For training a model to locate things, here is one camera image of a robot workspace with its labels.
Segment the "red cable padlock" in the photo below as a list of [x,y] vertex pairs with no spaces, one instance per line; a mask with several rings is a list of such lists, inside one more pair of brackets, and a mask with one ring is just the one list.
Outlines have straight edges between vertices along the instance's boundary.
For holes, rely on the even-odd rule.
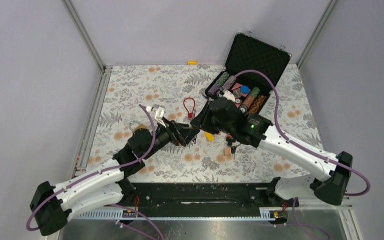
[[183,99],[183,107],[187,112],[189,120],[193,119],[196,113],[196,101],[193,97],[186,97]]

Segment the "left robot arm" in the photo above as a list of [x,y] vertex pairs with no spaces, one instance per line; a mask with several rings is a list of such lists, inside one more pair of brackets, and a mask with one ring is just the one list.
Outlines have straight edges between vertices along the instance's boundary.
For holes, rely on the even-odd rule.
[[84,212],[119,202],[130,205],[135,189],[128,177],[145,166],[143,160],[169,143],[185,147],[199,133],[188,124],[166,119],[163,122],[152,124],[152,130],[135,129],[113,157],[81,176],[55,185],[48,181],[39,184],[30,203],[32,215],[27,230],[49,236]]

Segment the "large brass padlock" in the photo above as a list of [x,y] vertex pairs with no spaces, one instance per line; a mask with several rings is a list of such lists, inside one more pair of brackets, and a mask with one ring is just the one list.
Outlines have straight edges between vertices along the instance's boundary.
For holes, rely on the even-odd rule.
[[136,130],[139,130],[139,129],[148,129],[147,126],[145,126],[143,123],[137,121],[137,120],[133,120],[129,123],[128,125],[128,128],[131,132],[135,132]]

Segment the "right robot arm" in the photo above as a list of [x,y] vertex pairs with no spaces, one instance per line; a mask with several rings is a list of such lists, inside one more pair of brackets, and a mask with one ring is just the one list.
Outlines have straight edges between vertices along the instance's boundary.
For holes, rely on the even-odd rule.
[[299,177],[275,177],[267,190],[267,201],[273,206],[295,197],[316,197],[339,206],[345,194],[352,165],[352,155],[320,150],[294,137],[283,137],[268,119],[258,114],[242,113],[225,97],[207,101],[203,110],[191,120],[191,125],[210,134],[231,135],[242,145],[249,145],[286,158],[305,169]]

